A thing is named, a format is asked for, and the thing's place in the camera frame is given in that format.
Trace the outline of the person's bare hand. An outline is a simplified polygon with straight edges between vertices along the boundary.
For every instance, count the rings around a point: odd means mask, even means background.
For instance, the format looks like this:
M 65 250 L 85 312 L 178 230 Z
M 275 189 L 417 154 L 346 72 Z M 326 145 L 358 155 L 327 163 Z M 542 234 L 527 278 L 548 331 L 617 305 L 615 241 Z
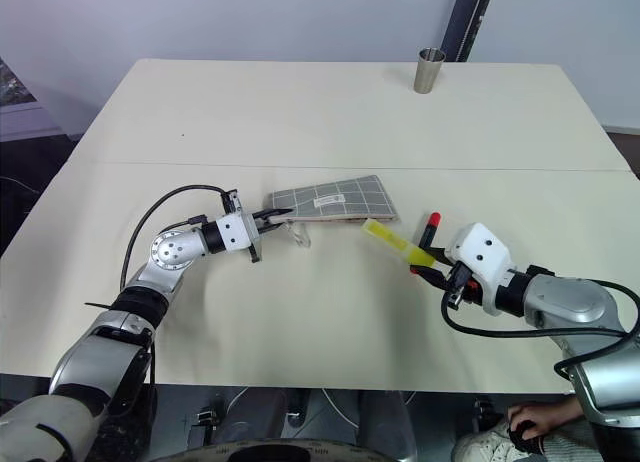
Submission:
M 546 405 L 525 404 L 510 407 L 508 421 L 511 432 L 529 441 L 547 434 L 552 429 L 554 416 Z

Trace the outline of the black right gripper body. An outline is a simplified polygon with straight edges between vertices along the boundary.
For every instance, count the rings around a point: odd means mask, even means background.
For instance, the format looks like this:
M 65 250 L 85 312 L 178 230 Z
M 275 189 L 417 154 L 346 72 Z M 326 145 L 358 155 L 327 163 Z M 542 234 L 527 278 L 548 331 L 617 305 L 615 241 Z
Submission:
M 456 262 L 446 277 L 444 300 L 448 308 L 458 308 L 462 302 L 482 305 L 482 288 L 469 267 Z

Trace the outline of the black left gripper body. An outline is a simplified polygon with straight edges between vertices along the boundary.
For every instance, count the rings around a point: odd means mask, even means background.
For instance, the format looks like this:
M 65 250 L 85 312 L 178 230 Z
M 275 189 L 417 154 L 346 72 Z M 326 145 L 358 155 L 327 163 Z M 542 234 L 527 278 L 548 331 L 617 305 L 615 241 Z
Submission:
M 261 237 L 256 225 L 255 219 L 252 214 L 245 213 L 243 215 L 243 220 L 245 224 L 245 229 L 249 238 L 249 246 L 248 250 L 251 257 L 252 263 L 260 262 L 261 257 Z

